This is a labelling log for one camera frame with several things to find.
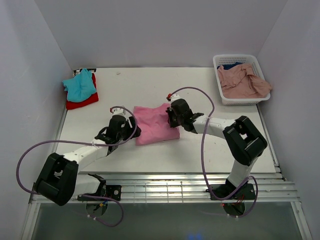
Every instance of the white wall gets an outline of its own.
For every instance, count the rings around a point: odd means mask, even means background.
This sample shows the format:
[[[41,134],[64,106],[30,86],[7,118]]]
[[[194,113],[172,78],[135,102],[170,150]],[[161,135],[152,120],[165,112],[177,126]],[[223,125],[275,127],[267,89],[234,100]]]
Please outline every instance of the white wall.
[[[72,69],[257,55],[287,0],[35,0]]]
[[[320,239],[319,0],[288,0],[258,60],[274,87],[262,113],[281,170],[296,182],[313,239]]]
[[[0,32],[0,239],[15,240],[30,197],[16,181],[18,159],[53,138],[65,101],[61,80],[72,71],[34,0],[1,0]],[[48,150],[39,147],[22,164],[28,188]]]

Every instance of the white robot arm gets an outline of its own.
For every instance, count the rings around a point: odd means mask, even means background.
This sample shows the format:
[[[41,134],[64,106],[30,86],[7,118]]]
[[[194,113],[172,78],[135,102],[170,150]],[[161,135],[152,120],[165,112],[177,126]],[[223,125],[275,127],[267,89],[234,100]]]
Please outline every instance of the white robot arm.
[[[111,112],[109,126],[100,130],[92,140],[92,145],[62,155],[54,152],[48,156],[34,185],[37,193],[59,206],[66,204],[72,196],[105,196],[105,180],[98,175],[78,173],[96,160],[111,154],[118,148],[118,143],[127,140],[133,133],[136,123],[132,116],[127,119],[121,108],[113,108]],[[137,126],[133,138],[140,134],[141,130]]]
[[[188,132],[204,133],[208,116],[203,113],[193,113],[187,102],[178,94],[169,95],[167,99],[171,102],[167,113],[168,123],[172,128],[182,126]],[[223,198],[249,176],[258,157],[268,144],[246,116],[238,119],[210,117],[206,134],[225,139],[235,159],[225,186],[213,191],[219,198]]]

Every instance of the folded clothes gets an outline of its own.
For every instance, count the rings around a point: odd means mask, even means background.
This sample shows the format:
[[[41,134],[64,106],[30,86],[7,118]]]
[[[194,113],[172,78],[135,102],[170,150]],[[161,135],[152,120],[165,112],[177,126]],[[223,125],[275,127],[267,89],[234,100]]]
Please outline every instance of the folded clothes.
[[[141,129],[141,135],[136,138],[135,145],[146,145],[180,138],[179,128],[171,128],[168,124],[167,107],[170,107],[169,103],[164,103],[156,108],[134,107],[133,114]]]
[[[67,91],[66,99],[70,102],[80,103],[88,99],[97,90],[92,81],[92,73],[86,68],[77,74],[74,78],[62,81]]]
[[[229,69],[232,69],[233,67],[237,66],[237,65],[240,65],[242,64],[241,62],[238,62],[236,61],[235,63],[233,64],[223,64],[221,66],[223,66],[224,70],[229,70]]]
[[[92,74],[92,82],[93,82],[95,89],[97,89],[96,76],[94,73]],[[84,106],[87,106],[89,104],[93,104],[98,101],[99,101],[98,92],[96,92],[96,93],[92,94],[88,99],[86,99],[82,102],[72,102],[72,101],[67,100],[66,104],[65,104],[65,108],[68,110],[82,108]]]
[[[254,74],[251,64],[245,63],[218,71],[222,93],[228,99],[265,98],[272,90],[271,85]]]

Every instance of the white laundry basket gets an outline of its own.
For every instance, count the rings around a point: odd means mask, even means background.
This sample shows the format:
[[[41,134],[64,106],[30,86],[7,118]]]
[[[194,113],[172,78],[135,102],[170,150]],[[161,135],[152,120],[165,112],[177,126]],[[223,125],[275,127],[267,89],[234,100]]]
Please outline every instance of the white laundry basket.
[[[236,62],[242,63],[242,64],[251,64],[252,69],[254,72],[254,75],[258,76],[259,78],[265,80],[265,77],[261,71],[261,68],[259,66],[258,60],[255,56],[252,55],[246,55],[246,54],[221,54],[221,55],[215,55],[213,57],[213,66],[214,66],[214,72],[216,76],[216,81],[219,87],[220,96],[222,99],[223,105],[256,105],[257,103],[261,101],[266,101],[270,98],[270,93],[265,98],[226,98],[223,95],[221,84],[219,80],[218,70],[217,67],[220,65],[226,65],[226,64],[234,64]]]

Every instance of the pink towel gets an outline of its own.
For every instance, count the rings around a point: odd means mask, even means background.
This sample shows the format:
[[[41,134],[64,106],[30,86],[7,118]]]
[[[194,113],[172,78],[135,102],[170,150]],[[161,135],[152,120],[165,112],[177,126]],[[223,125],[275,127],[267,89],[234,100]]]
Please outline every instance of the pink towel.
[[[245,63],[224,70],[218,68],[219,80],[223,95],[228,99],[259,99],[265,98],[271,85],[254,75],[251,64]]]
[[[179,128],[170,128],[168,114],[169,103],[164,103],[156,108],[135,106],[133,114],[137,120],[141,135],[136,138],[135,145],[157,143],[165,140],[179,139]]]

